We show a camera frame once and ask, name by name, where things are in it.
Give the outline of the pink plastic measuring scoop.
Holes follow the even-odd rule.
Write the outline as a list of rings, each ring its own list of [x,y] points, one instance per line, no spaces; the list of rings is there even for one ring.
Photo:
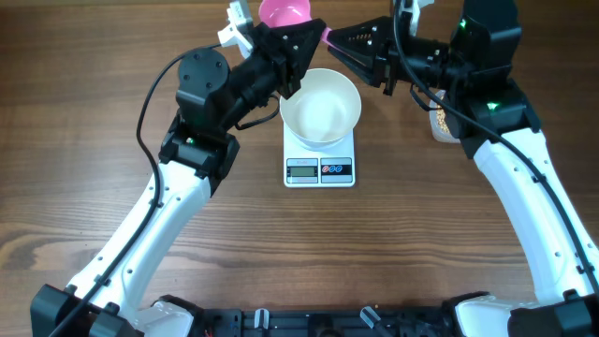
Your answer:
[[[263,0],[258,8],[258,17],[260,21],[268,27],[269,31],[271,28],[320,19],[312,14],[312,4],[310,0]],[[327,28],[324,30],[319,44],[324,44],[334,51],[340,51],[340,49],[335,47],[330,41],[329,34],[332,30],[327,24],[326,26]]]

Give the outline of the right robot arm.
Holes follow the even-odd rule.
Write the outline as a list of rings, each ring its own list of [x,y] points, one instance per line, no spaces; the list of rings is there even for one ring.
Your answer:
[[[594,336],[598,248],[548,155],[541,123],[510,78],[521,38],[514,2],[466,0],[449,42],[416,35],[419,3],[328,33],[329,51],[363,81],[391,95],[410,84],[423,110],[440,109],[468,158],[502,202],[525,253],[535,298],[486,292],[446,301],[455,336]]]

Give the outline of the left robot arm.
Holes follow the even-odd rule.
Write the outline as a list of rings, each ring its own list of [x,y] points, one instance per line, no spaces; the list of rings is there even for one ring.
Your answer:
[[[189,220],[230,172],[247,114],[300,89],[326,31],[319,20],[240,32],[248,56],[230,66],[220,44],[186,51],[178,71],[177,113],[145,191],[98,255],[64,288],[43,286],[30,306],[35,336],[190,336],[202,311],[173,297],[140,302],[159,264]]]

